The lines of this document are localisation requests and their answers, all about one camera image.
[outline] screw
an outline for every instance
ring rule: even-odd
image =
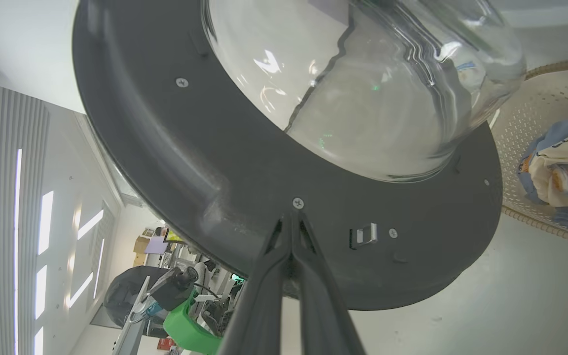
[[[177,86],[180,88],[187,88],[187,86],[190,85],[185,78],[177,78],[175,83],[177,83]]]
[[[293,207],[295,207],[298,210],[301,210],[304,207],[304,200],[298,197],[293,198]]]

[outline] corrugated panel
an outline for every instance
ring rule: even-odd
[[[107,250],[108,250],[108,243],[110,242],[110,238],[113,235],[113,230],[115,229],[115,216],[113,213],[108,209],[108,205],[106,202],[102,201],[102,209],[104,209],[104,215],[102,216],[102,220],[100,223],[95,227],[95,232],[93,233],[93,251],[92,251],[92,270],[94,277],[98,278],[98,293],[104,287],[106,287],[106,275],[108,272],[104,272],[107,269]],[[102,245],[102,240],[104,239],[104,256],[102,260],[102,270],[100,273],[97,273],[98,264],[100,262],[100,250]],[[93,288],[95,287],[95,279],[92,280],[91,283],[91,292],[88,292],[88,300],[87,300],[87,310],[93,305]]]
[[[17,150],[23,149],[19,214],[19,354],[33,353],[40,188],[49,113],[42,101],[0,88],[0,355],[14,353],[13,227]]]

